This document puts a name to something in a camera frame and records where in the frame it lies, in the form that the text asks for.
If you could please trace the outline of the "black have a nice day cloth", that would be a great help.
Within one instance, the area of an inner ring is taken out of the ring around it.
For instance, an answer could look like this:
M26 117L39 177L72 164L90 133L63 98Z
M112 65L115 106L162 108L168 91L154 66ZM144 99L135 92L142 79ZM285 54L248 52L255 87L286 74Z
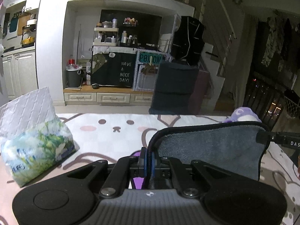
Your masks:
M134 80L136 54L109 52L93 55L91 84L131 88Z

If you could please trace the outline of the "purple plush toy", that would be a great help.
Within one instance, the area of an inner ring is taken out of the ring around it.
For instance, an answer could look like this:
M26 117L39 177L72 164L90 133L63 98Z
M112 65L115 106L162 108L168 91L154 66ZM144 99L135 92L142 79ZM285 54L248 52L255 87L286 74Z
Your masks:
M259 117L248 107L236 108L233 113L223 122L238 122L238 121L257 121L261 122Z

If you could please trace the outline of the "cream shelf organizer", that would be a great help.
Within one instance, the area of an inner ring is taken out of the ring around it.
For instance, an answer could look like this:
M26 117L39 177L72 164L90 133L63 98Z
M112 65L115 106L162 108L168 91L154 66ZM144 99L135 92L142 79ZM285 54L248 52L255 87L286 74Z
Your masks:
M93 46L117 46L118 33L118 28L95 27Z

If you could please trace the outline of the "white kitchen cabinet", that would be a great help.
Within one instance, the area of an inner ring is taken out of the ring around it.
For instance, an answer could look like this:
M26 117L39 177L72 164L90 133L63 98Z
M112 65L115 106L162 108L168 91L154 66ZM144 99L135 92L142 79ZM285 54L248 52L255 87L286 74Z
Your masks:
M35 50L4 56L3 66L10 101L38 89Z

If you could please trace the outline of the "white drawer cabinet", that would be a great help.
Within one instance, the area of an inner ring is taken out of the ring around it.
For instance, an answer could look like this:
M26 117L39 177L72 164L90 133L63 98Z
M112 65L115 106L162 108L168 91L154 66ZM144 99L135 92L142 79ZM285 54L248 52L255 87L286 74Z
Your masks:
M66 88L63 92L66 105L149 106L153 98L150 91L116 87L93 89L90 85Z

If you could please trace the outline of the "dark grey trash bin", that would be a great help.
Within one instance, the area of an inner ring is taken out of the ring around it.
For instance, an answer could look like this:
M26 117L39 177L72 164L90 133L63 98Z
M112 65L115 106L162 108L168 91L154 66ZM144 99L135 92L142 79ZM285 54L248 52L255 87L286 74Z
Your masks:
M67 70L67 85L68 87L80 87L82 84L83 70Z

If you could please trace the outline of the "maroon board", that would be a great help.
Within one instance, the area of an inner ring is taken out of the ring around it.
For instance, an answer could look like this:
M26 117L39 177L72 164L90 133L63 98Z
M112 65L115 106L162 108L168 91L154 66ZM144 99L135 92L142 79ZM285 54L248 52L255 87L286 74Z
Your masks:
M192 115L198 115L201 109L201 105L206 95L210 80L210 73L208 71L200 70L195 84L193 93L189 99L188 111Z

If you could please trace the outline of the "grey purple microfibre towel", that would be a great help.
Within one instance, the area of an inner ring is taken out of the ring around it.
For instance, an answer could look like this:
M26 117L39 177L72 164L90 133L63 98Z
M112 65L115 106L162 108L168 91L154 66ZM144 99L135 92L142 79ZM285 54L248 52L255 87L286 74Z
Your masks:
M260 144L256 136L267 131L268 127L257 121L168 127L153 135L147 150L160 157L178 158L183 164L200 160L258 181L269 142Z

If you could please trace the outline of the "teal poison sign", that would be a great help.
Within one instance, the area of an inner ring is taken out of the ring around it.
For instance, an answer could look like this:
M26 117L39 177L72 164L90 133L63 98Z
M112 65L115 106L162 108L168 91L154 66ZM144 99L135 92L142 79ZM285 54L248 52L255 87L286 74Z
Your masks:
M164 59L164 55L155 53L141 52L138 61L142 64L158 65Z

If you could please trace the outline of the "floral tissue pack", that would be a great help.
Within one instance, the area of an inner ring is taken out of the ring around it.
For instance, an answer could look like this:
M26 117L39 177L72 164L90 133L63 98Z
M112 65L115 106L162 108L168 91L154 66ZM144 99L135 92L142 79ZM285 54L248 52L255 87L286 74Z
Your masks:
M1 156L19 187L76 151L69 128L56 115L49 88L1 106Z

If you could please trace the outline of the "dark blue chair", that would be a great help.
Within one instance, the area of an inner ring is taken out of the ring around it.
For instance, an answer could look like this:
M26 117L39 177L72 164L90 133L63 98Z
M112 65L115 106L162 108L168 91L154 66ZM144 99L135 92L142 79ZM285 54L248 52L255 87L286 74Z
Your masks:
M149 114L188 115L198 73L196 67L162 62L158 68Z

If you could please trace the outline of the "cartoon bear tablecloth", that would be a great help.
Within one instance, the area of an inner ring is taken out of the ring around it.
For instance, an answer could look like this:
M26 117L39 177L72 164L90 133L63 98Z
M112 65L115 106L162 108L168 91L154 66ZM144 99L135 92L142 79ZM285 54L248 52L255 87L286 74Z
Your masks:
M41 181L82 167L98 159L115 163L147 146L152 136L167 127L211 125L225 116L60 114L73 135L77 151L66 161L41 175ZM282 224L299 224L299 172L283 149L271 143L261 161L260 181L281 190L287 200Z

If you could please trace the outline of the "black garment bag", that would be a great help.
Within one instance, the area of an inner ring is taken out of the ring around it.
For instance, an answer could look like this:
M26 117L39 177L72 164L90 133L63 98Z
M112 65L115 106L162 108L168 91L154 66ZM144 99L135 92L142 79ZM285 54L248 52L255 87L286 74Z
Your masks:
M171 47L173 61L198 67L204 48L202 38L205 26L196 18L182 16L178 30L174 33Z

